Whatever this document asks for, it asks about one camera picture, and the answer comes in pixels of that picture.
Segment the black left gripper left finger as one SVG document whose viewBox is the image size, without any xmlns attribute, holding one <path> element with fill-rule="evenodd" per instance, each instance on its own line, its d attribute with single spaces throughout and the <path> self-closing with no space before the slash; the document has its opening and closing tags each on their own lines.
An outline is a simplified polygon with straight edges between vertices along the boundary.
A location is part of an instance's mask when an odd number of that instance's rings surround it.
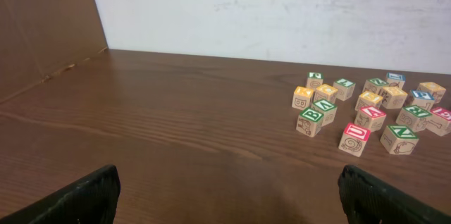
<svg viewBox="0 0 451 224">
<path fill-rule="evenodd" d="M 121 182 L 117 168 L 106 165 L 25 208 L 2 223 L 108 223 L 116 216 Z"/>
</svg>

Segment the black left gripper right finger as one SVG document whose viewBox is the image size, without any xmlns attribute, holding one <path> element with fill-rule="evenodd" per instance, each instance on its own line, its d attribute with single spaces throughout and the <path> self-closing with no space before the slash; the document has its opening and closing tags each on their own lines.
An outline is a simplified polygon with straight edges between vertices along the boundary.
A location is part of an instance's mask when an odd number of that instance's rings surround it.
<svg viewBox="0 0 451 224">
<path fill-rule="evenodd" d="M 449 215 L 353 165 L 343 168 L 338 189 L 349 223 L 450 222 Z"/>
</svg>

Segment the red A block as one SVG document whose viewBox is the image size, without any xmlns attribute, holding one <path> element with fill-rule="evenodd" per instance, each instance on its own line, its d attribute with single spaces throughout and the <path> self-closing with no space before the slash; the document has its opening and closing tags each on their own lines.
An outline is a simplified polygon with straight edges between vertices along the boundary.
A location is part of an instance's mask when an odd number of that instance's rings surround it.
<svg viewBox="0 0 451 224">
<path fill-rule="evenodd" d="M 375 132 L 382 128 L 386 117 L 386 113 L 374 106 L 362 106 L 357 112 L 354 124 Z"/>
</svg>

